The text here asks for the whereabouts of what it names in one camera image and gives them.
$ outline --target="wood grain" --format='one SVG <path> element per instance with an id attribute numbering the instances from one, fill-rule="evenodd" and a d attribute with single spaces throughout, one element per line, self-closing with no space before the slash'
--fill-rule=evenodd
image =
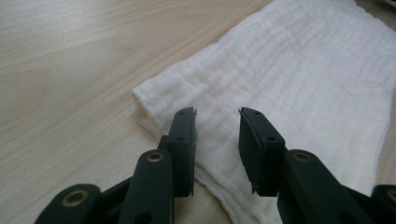
<path id="1" fill-rule="evenodd" d="M 33 223 L 71 185 L 132 175 L 157 142 L 130 90 L 268 2 L 0 1 L 0 223 Z M 199 184 L 176 200 L 176 223 L 230 222 Z"/>

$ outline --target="cloth fold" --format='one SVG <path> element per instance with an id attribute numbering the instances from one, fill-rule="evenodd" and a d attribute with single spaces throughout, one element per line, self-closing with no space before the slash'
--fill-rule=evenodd
<path id="1" fill-rule="evenodd" d="M 238 109 L 261 111 L 288 149 L 316 154 L 342 184 L 370 194 L 395 72 L 396 33 L 354 1 L 275 0 L 134 88 L 135 114 L 160 139 L 176 111 L 195 107 L 197 180 L 233 223 L 280 223 L 276 198 L 251 194 Z"/>

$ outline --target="white cloth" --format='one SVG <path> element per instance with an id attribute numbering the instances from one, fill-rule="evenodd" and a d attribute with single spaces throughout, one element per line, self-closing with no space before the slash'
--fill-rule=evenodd
<path id="1" fill-rule="evenodd" d="M 276 198 L 251 194 L 238 152 L 242 106 L 261 111 L 288 149 L 316 154 L 370 194 L 396 83 L 396 33 L 352 0 L 275 0 L 218 43 L 133 89 L 158 139 L 197 109 L 196 178 L 233 223 L 278 223 Z"/>

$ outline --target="wooden table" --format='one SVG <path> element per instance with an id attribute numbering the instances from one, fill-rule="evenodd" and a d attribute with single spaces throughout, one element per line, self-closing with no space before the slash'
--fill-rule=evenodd
<path id="1" fill-rule="evenodd" d="M 71 185 L 105 190 L 131 176 L 157 146 L 131 89 L 268 2 L 1 1 L 0 223 L 33 223 Z M 176 200 L 176 223 L 230 223 L 195 187 Z"/>

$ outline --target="white towel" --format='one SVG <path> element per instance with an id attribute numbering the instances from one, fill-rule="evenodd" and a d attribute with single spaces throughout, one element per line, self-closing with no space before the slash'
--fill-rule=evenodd
<path id="1" fill-rule="evenodd" d="M 194 106 L 196 178 L 233 223 L 279 223 L 276 198 L 251 194 L 238 109 L 261 111 L 288 149 L 313 152 L 342 184 L 370 194 L 395 83 L 396 33 L 354 1 L 275 0 L 133 97 L 157 139 Z"/>

